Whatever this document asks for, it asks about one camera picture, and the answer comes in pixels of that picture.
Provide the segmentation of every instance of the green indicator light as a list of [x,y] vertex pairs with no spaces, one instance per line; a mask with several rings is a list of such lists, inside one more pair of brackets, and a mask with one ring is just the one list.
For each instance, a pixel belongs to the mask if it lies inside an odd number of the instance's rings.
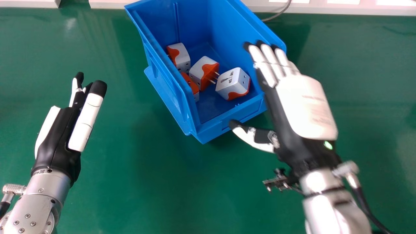
[[332,150],[332,149],[333,149],[333,147],[332,147],[331,143],[329,143],[328,141],[325,141],[325,142],[324,142],[324,146],[325,146],[326,148],[330,149],[330,150]]

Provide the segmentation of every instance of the white baseboard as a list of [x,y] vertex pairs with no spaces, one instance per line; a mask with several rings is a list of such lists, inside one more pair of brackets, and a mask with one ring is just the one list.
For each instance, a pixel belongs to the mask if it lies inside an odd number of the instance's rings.
[[0,0],[0,7],[58,8],[60,3],[61,0]]
[[[89,0],[91,8],[124,9],[137,0]],[[391,1],[393,5],[378,5],[377,1]],[[394,5],[397,1],[409,1],[410,5]],[[253,12],[279,11],[287,0],[242,0]],[[348,0],[352,4],[333,4],[328,0],[294,0],[287,13],[341,14],[341,15],[416,15],[416,2],[411,0]]]

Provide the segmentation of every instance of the robotic arm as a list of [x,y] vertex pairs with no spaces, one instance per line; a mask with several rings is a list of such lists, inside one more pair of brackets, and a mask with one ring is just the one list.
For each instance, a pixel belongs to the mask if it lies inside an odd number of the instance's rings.
[[[371,234],[366,216],[385,234],[391,232],[371,213],[362,193],[354,162],[336,154],[338,130],[322,85],[302,75],[283,50],[264,42],[246,43],[259,85],[265,93],[273,130],[256,129],[236,120],[230,128],[256,149],[276,154],[291,168],[288,175],[263,181],[268,191],[293,189],[304,196],[308,234]],[[345,178],[354,192],[345,189]]]
[[[107,91],[97,80],[82,88],[84,74],[72,81],[69,107],[53,106],[35,144],[35,164],[27,186],[7,184],[0,204],[0,234],[50,234],[57,226],[69,189],[81,171],[88,142]],[[20,196],[7,212],[15,195]]]

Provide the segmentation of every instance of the green table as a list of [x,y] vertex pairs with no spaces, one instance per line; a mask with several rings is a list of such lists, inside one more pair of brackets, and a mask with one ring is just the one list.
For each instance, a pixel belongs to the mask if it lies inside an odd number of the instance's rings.
[[[416,18],[285,14],[268,25],[299,69],[322,82],[374,213],[416,230]],[[26,184],[37,133],[70,80],[109,89],[60,234],[303,234],[302,197],[269,194],[283,166],[232,133],[185,136],[145,77],[144,50],[123,10],[0,9],[0,185]],[[267,114],[248,122],[270,127]]]

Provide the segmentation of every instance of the blue storage box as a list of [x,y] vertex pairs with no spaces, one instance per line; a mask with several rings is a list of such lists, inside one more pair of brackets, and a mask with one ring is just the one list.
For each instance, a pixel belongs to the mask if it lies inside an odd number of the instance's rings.
[[[143,40],[149,63],[144,72],[186,135],[205,144],[230,130],[231,119],[245,122],[266,110],[243,44],[263,40],[285,51],[286,46],[240,0],[142,0],[125,8]],[[195,103],[167,56],[166,46],[178,42],[186,46],[191,65],[206,55],[220,63],[220,73],[241,67],[252,78],[249,93],[226,101],[211,85]]]

